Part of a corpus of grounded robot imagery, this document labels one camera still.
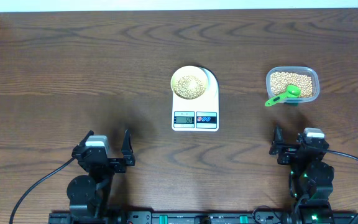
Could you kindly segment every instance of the wood grain surface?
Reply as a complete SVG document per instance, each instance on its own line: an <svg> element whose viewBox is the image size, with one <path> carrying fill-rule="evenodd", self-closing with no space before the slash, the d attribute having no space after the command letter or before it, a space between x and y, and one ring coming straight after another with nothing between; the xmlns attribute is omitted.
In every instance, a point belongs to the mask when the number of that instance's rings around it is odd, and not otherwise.
<svg viewBox="0 0 358 224"><path fill-rule="evenodd" d="M171 129L170 78L214 72L216 133ZM313 68L317 100L266 108L276 66ZM20 196L69 160L89 129L119 156L132 131L137 164L115 175L111 203L161 210L288 209L289 167L269 156L274 124L288 140L321 128L332 150L358 156L358 9L0 14L0 223ZM358 210L358 163L335 167L334 210ZM34 189L16 223L68 210L75 163Z"/></svg>

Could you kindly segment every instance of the green spoon handle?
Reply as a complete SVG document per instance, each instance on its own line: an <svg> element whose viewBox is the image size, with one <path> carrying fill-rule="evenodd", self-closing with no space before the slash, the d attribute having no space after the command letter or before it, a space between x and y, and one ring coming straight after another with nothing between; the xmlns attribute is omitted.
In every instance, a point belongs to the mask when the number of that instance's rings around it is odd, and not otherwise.
<svg viewBox="0 0 358 224"><path fill-rule="evenodd" d="M273 106L274 104L283 101L288 96L289 96L288 92L282 93L282 94L280 94L278 96L274 96L273 98L271 98L268 101L266 101L265 106Z"/></svg>

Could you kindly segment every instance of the plastic container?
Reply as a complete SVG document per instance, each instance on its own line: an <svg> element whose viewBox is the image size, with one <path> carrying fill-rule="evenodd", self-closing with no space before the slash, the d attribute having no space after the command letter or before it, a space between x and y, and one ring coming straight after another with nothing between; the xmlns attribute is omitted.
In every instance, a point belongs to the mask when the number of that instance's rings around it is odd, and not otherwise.
<svg viewBox="0 0 358 224"><path fill-rule="evenodd" d="M306 103L311 102L317 98L317 96L320 94L320 84L318 82L318 76L317 73L308 67L296 67L296 66L284 66L284 67L275 67L271 69L271 71L268 72L266 76L266 89L268 98L273 98L275 95L272 91L272 87L270 86L270 77L275 72L293 72L297 73L299 75L307 75L311 77L311 86L312 86L312 97L307 98L287 98L281 103Z"/></svg>

